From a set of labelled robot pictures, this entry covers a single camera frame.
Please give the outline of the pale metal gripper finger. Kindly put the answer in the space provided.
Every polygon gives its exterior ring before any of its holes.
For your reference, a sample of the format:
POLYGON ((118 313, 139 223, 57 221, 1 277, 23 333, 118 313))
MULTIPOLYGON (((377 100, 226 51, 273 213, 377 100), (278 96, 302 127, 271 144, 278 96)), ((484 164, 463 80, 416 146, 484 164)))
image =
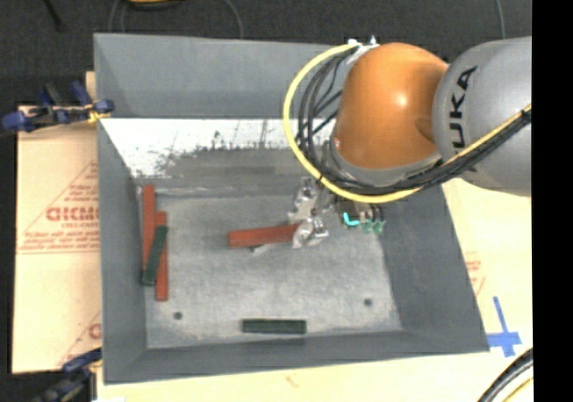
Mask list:
POLYGON ((302 179, 294 197, 293 209, 287 213, 289 224, 312 223, 319 188, 314 179, 302 179))
POLYGON ((292 237, 294 249, 314 246, 329 236, 324 221, 321 218, 309 217, 302 220, 292 237))

